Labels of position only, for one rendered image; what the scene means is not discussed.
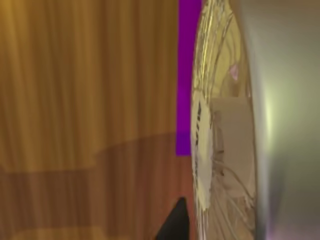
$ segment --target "purple strip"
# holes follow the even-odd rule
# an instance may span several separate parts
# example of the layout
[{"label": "purple strip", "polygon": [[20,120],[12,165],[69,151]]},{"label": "purple strip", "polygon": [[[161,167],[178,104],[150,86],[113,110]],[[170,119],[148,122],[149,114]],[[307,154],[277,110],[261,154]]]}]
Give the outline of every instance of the purple strip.
[{"label": "purple strip", "polygon": [[176,110],[176,149],[178,156],[191,155],[190,106],[194,47],[201,0],[179,0],[178,85]]}]

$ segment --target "purple tape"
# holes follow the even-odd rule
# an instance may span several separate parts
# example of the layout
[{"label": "purple tape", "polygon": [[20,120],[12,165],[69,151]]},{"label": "purple tape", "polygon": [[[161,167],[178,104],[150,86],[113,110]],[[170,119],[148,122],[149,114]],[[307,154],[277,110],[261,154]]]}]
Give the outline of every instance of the purple tape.
[{"label": "purple tape", "polygon": [[201,0],[179,0],[178,85],[176,110],[176,148],[178,156],[191,155],[190,107],[194,47]]}]

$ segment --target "shiny metal surface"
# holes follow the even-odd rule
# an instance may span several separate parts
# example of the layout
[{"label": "shiny metal surface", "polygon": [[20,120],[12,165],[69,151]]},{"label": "shiny metal surface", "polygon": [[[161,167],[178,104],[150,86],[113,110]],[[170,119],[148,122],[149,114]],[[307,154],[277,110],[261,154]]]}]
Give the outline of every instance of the shiny metal surface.
[{"label": "shiny metal surface", "polygon": [[257,240],[320,239],[319,1],[240,0],[257,159]]}]

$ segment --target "wooden surface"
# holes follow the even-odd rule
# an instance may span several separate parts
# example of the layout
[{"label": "wooden surface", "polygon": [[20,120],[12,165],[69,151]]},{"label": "wooden surface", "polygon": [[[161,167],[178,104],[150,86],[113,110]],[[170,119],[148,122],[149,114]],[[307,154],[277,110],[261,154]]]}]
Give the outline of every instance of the wooden surface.
[{"label": "wooden surface", "polygon": [[0,2],[0,240],[147,240],[178,197],[191,209],[177,17],[177,0]]}]

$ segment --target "black object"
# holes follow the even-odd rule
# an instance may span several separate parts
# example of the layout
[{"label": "black object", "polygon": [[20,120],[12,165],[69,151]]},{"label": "black object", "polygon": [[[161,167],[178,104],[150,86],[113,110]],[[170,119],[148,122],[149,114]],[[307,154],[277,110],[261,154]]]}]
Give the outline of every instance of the black object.
[{"label": "black object", "polygon": [[187,201],[179,198],[173,210],[161,226],[156,240],[189,240],[190,221]]}]

